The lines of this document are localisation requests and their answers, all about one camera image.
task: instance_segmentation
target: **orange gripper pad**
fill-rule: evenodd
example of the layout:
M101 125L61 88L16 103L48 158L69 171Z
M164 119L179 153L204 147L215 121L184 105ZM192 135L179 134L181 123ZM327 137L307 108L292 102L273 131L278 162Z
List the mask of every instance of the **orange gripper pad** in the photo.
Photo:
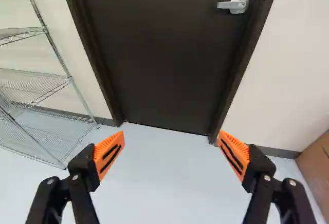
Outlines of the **orange gripper pad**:
M112 166L123 147L123 132L115 133L95 145L93 159L96 165L99 181L104 178L107 170Z
M223 130L220 130L217 136L217 146L242 182L250 162L248 146Z

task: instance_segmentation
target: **door handle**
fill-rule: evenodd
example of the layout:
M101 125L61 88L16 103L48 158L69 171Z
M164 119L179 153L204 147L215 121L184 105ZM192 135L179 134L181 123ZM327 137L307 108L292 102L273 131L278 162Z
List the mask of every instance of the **door handle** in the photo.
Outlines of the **door handle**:
M217 2L218 9L230 9L232 14L244 13L249 6L249 0L231 0L230 2Z

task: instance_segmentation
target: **chrome wire rack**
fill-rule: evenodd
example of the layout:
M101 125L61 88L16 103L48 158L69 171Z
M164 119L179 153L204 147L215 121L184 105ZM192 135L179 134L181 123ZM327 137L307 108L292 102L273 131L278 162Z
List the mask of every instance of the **chrome wire rack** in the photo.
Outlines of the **chrome wire rack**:
M0 147L65 169L65 159L93 128L99 128L45 25L35 0L30 0L40 27L0 29L0 46L44 34L65 76L0 68ZM83 115L66 115L40 105L72 85L85 107Z
M3 104L9 113L34 107L69 83L64 76L0 68L0 94L10 100Z
M0 29L0 46L44 33L42 27Z
M7 119L0 119L0 146L32 159L44 160L58 166L58 161L44 153L40 145L61 162L75 149L94 127L91 119L74 117L40 109L30 109L16 121L38 144L27 140L24 134Z

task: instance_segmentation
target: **door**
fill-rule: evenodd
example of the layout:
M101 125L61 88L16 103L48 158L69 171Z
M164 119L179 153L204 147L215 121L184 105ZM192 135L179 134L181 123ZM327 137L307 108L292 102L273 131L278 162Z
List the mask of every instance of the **door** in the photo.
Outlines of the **door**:
M83 0L126 120L208 133L259 2L222 1Z

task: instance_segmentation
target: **door frame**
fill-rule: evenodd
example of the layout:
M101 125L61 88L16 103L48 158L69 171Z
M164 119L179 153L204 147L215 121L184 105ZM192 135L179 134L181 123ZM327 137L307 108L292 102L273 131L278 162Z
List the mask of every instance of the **door frame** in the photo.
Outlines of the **door frame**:
M120 126L126 119L120 108L120 103L115 95L116 91L112 85L113 78L105 63L104 54L98 41L96 30L93 27L92 19L85 9L84 0L66 0L75 22L80 39L89 58L96 79L99 83L105 101L112 114L116 126ZM207 132L209 143L214 144L219 129L221 128L226 114L233 101L237 88L242 80L243 74L251 59L261 35L265 21L271 9L273 0L258 0L255 3L252 14L248 21L244 35L242 36L240 48L234 57L234 67L230 73L224 96L217 105L212 118L211 126Z

